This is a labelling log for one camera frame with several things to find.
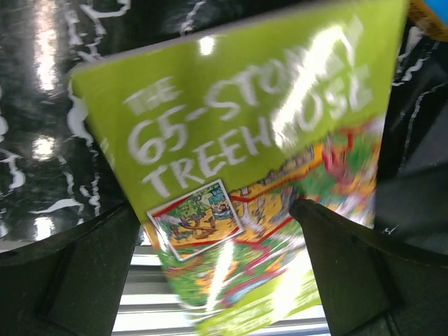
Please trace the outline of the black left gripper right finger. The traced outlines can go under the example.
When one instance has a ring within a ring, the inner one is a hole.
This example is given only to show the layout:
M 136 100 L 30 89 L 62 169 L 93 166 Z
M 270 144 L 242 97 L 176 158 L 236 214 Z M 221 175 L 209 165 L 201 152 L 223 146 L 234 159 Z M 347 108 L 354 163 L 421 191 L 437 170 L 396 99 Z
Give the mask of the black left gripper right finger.
M 302 227 L 331 335 L 446 335 L 447 257 L 352 222 L 309 199 Z

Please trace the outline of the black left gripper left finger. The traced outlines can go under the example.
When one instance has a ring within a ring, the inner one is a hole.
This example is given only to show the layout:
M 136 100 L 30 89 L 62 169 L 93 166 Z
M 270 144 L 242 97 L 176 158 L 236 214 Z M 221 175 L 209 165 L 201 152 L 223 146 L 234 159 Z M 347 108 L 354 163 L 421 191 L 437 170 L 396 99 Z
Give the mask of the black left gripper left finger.
M 139 230 L 121 204 L 1 253 L 1 334 L 110 335 Z

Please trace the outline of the lime green 65-storey treehouse book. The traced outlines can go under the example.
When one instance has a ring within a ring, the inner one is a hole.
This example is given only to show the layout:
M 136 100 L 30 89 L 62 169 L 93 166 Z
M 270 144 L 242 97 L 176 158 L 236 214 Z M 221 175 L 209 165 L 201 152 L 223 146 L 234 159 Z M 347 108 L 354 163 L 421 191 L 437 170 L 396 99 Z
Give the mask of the lime green 65-storey treehouse book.
M 406 12 L 296 6 L 71 72 L 198 335 L 246 335 L 321 301 L 294 201 L 372 227 Z

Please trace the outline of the blue 26-storey treehouse book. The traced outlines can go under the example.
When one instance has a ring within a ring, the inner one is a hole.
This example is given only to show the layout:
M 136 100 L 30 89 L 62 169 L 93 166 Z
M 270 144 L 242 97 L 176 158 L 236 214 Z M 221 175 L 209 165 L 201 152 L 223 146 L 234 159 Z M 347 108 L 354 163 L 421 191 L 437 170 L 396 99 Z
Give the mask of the blue 26-storey treehouse book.
M 409 18 L 430 38 L 447 42 L 448 0 L 411 0 Z

